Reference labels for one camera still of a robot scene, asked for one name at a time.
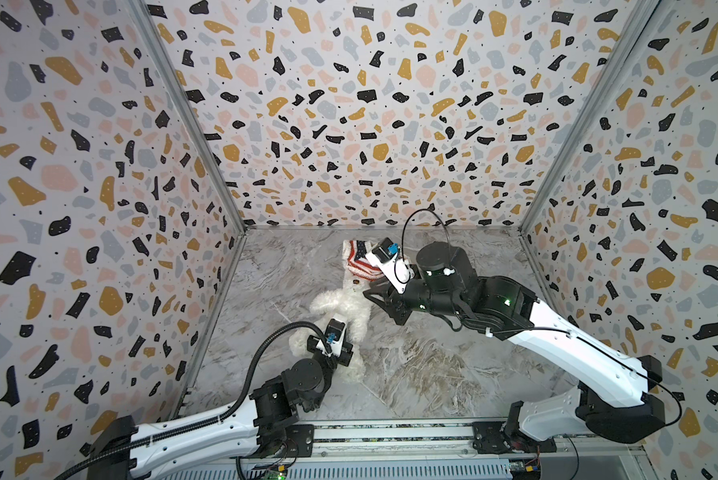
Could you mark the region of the white plush teddy bear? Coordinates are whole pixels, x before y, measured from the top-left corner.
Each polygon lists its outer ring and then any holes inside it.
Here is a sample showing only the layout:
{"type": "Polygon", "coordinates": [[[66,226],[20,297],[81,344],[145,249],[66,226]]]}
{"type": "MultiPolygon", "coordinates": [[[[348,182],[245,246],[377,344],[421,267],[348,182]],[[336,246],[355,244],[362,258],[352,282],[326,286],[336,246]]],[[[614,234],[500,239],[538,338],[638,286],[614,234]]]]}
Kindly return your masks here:
{"type": "Polygon", "coordinates": [[[335,318],[346,324],[346,341],[353,345],[353,355],[348,367],[339,367],[337,377],[348,384],[358,384],[366,373],[365,362],[359,345],[367,335],[371,303],[363,296],[370,280],[350,262],[354,257],[355,241],[345,240],[342,247],[342,286],[319,293],[309,306],[318,319],[316,325],[326,327],[335,318]]]}

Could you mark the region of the red white striped knit sweater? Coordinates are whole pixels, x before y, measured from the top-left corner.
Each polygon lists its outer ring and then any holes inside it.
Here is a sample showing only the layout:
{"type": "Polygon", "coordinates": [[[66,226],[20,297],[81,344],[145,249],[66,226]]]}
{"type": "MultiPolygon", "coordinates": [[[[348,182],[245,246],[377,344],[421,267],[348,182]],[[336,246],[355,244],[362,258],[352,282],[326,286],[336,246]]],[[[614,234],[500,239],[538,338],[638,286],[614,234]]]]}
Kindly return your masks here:
{"type": "Polygon", "coordinates": [[[355,277],[367,281],[384,278],[383,272],[367,258],[374,244],[367,240],[345,240],[342,246],[342,258],[345,269],[355,277]]]}

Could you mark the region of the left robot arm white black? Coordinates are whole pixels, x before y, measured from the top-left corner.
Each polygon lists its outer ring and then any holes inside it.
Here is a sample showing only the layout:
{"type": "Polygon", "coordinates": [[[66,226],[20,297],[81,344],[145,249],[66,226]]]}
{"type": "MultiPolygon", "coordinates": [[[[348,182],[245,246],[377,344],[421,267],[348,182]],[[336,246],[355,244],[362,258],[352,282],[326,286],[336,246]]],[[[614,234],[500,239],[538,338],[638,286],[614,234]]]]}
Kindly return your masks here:
{"type": "Polygon", "coordinates": [[[288,443],[288,429],[301,413],[318,409],[332,377],[347,367],[353,345],[327,334],[331,353],[317,337],[307,340],[309,358],[264,382],[237,408],[231,404],[166,422],[113,421],[94,442],[89,479],[161,479],[223,457],[266,457],[288,443]]]}

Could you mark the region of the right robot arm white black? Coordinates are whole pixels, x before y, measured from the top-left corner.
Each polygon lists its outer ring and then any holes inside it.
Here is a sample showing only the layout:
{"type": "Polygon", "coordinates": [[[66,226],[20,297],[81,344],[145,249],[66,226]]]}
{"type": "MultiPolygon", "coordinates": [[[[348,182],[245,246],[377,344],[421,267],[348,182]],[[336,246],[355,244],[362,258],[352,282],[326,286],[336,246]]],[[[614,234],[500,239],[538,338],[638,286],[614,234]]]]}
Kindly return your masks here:
{"type": "Polygon", "coordinates": [[[383,274],[365,297],[403,326],[414,312],[530,350],[578,383],[554,397],[517,401],[502,428],[508,443],[534,445],[560,435],[597,435],[637,443],[668,426],[652,394],[662,364],[620,353],[568,322],[532,290],[507,276],[480,276],[467,253],[446,242],[423,247],[413,264],[384,239],[366,254],[383,274]]]}

